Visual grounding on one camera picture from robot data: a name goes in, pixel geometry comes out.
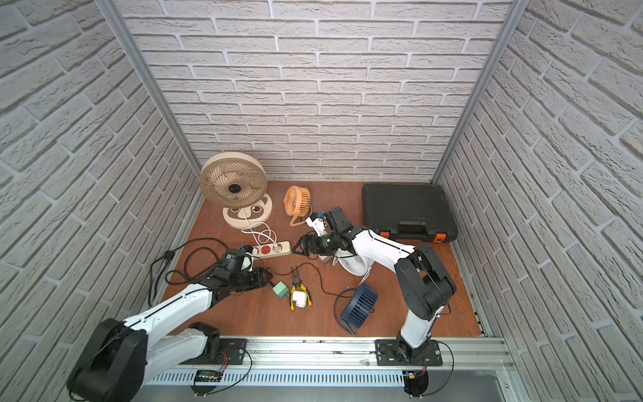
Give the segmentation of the beige power strip red sockets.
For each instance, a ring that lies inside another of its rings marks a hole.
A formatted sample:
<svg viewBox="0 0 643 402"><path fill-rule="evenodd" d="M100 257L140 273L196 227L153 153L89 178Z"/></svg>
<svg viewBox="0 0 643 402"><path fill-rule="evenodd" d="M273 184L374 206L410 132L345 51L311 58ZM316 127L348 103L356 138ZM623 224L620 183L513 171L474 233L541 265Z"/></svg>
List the beige power strip red sockets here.
<svg viewBox="0 0 643 402"><path fill-rule="evenodd" d="M289 241L281 241L273 244L265 244L252 247L252 256L260 259L271 259L281 256L289 256L292 253Z"/></svg>

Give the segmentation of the green plug adapter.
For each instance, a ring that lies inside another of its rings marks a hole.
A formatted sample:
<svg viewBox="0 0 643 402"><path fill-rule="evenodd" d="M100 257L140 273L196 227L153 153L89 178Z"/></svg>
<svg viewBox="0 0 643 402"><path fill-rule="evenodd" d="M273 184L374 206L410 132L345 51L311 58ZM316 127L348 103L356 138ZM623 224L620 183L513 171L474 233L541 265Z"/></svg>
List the green plug adapter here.
<svg viewBox="0 0 643 402"><path fill-rule="evenodd" d="M273 286L273 291L281 300L290 296L291 293L291 289L289 288L289 286L286 286L286 284L282 281Z"/></svg>

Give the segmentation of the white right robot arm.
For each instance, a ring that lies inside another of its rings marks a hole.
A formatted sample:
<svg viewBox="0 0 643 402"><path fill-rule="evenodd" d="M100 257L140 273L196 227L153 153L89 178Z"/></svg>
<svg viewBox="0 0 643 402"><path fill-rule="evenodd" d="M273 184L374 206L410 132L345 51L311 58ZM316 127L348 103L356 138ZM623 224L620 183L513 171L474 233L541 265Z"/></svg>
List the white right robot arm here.
<svg viewBox="0 0 643 402"><path fill-rule="evenodd" d="M392 271L409 308L398 335L399 352L406 359L420 353L430 341L435 320L449 305L456 285L432 246L408 246L387 240L373 230L354 225L339 207L312 214L313 229L293 246L302 256L334 256L355 276L370 272L374 263Z"/></svg>

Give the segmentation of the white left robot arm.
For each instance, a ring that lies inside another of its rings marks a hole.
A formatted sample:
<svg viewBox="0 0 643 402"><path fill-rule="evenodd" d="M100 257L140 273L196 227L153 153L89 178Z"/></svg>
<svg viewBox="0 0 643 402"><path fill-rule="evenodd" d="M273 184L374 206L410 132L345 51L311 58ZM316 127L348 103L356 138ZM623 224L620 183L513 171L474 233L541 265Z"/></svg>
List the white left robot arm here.
<svg viewBox="0 0 643 402"><path fill-rule="evenodd" d="M192 323L231 294L261 289L272 274L254 264L249 248L228 250L194 276L182 274L180 293L122 321L108 318L87 341L68 377L73 401L130 401L148 381L184 362L227 366L234 354L221 343L220 331Z"/></svg>

